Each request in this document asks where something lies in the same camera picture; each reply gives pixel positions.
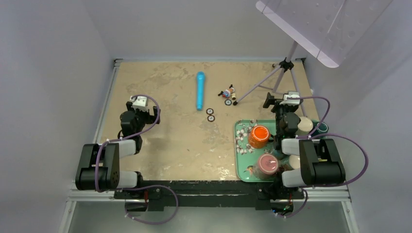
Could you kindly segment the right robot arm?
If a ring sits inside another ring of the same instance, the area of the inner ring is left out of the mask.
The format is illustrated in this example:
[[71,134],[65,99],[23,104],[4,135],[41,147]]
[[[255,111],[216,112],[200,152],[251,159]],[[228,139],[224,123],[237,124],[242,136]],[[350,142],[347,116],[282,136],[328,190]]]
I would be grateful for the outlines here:
[[346,179],[334,140],[297,134],[301,118],[295,112],[301,102],[297,92],[284,94],[281,99],[268,93],[263,104],[263,108],[271,108],[275,114],[274,149],[299,159],[298,168],[283,171],[282,179],[273,184],[273,192],[280,198],[291,193],[292,187],[338,185]]

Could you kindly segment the cream mug blue pattern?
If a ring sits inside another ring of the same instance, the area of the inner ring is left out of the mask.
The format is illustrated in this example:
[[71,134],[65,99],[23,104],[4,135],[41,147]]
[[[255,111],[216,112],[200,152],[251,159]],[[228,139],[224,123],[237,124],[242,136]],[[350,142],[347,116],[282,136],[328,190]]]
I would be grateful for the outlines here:
[[297,136],[308,135],[313,129],[313,122],[306,116],[299,117],[298,129],[296,131]]

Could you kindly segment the cream floral mug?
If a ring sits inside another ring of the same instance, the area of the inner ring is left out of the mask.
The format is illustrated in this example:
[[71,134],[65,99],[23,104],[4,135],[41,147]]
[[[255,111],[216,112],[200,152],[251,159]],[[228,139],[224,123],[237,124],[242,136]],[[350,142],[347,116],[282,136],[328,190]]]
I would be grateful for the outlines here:
[[300,168],[300,157],[297,155],[290,155],[288,161],[291,170]]

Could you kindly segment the pink mug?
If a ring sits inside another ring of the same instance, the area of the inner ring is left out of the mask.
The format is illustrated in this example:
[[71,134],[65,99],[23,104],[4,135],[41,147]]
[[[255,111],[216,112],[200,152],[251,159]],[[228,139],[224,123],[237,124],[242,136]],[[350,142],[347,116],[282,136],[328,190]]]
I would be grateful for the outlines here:
[[269,180],[278,172],[279,161],[273,155],[265,153],[254,164],[253,175],[259,180]]

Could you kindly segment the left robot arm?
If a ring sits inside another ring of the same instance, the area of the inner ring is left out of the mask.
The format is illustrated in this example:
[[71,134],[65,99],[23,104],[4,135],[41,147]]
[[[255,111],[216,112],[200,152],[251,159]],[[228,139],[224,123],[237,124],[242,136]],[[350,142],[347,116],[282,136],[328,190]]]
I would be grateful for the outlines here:
[[116,139],[83,146],[75,176],[78,190],[103,192],[126,189],[134,199],[143,196],[145,185],[140,182],[141,173],[122,171],[120,159],[140,153],[145,126],[153,127],[160,123],[160,109],[155,105],[150,111],[130,101],[126,107],[127,110],[120,114],[120,131]]

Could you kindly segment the orange mug black handle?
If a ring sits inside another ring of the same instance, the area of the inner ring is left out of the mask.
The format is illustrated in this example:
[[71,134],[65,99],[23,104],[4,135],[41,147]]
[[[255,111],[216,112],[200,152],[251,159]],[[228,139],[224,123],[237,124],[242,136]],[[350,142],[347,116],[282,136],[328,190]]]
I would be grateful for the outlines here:
[[270,137],[271,134],[267,127],[256,125],[249,132],[248,144],[255,149],[261,149],[268,144]]

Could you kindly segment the dark green mug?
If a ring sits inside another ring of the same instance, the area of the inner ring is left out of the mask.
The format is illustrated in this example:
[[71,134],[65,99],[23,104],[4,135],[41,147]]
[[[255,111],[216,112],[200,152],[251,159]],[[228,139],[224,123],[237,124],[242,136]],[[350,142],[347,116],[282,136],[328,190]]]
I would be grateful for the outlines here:
[[325,122],[320,123],[319,121],[314,120],[312,123],[313,128],[315,129],[318,126],[318,129],[314,133],[312,133],[311,136],[328,133],[329,126]]

